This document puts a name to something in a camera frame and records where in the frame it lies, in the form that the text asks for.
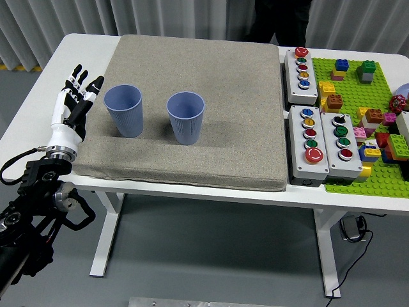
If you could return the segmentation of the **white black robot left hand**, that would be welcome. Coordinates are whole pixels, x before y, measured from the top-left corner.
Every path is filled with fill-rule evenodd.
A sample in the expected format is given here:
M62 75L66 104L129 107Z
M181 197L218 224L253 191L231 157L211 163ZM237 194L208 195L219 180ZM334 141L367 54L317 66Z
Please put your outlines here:
M76 152L78 145L84 141L86 115L104 83L104 77L99 76L82 87L87 76L88 71L83 70L82 65L77 65L58 93L51 121L52 137L47 145L48 149L63 147Z

